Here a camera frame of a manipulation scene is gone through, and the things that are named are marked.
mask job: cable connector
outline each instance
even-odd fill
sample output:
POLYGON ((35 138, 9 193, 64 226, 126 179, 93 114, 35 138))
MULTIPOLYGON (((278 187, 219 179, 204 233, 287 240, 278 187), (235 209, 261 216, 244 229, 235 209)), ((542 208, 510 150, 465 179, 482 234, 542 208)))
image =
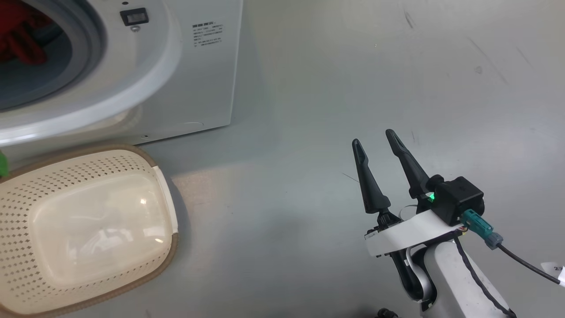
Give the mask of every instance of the cable connector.
POLYGON ((472 209, 463 212, 461 223, 485 240, 486 245, 491 250, 496 250, 498 248, 497 245, 504 240, 500 234, 493 232, 492 225, 488 224, 472 209))

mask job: floor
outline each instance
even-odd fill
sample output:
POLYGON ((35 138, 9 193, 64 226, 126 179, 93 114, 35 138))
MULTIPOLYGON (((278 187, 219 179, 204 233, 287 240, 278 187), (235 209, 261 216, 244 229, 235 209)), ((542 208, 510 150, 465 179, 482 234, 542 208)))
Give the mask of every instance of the floor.
MULTIPOLYGON (((228 127, 144 146, 181 242, 157 279, 67 317, 418 317, 369 257, 351 141, 392 211, 412 204, 392 128, 429 175, 467 177, 515 253, 565 263, 565 22, 559 1, 248 0, 228 127)), ((520 317, 565 290, 463 244, 520 317)))

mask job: white washing machine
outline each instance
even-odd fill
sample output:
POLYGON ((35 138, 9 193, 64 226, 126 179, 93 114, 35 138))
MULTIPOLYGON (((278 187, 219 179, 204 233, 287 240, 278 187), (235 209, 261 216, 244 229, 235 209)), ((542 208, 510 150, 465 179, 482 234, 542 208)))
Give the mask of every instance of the white washing machine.
POLYGON ((16 166, 97 141, 230 123, 242 0, 23 0, 47 62, 0 62, 0 150, 16 166))

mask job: laundry basket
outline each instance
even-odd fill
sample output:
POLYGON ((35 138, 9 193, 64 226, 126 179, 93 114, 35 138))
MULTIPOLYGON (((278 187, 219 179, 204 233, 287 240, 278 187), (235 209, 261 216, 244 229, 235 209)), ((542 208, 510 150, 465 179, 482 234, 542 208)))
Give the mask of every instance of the laundry basket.
POLYGON ((161 274, 178 242, 159 167, 127 145, 90 148, 0 180, 0 317, 53 317, 161 274))

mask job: green object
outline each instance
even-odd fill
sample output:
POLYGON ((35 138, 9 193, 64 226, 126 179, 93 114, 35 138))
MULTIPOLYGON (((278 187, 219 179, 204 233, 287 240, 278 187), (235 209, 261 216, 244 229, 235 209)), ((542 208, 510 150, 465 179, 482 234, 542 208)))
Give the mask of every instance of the green object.
POLYGON ((9 174, 8 158, 0 151, 0 177, 7 177, 9 174))
POLYGON ((463 212, 461 223, 477 233, 482 239, 488 239, 493 232, 493 227, 471 209, 463 212))
POLYGON ((471 231, 477 233, 491 250, 496 250, 504 238, 493 232, 492 225, 488 224, 477 212, 469 209, 463 212, 461 223, 471 231))

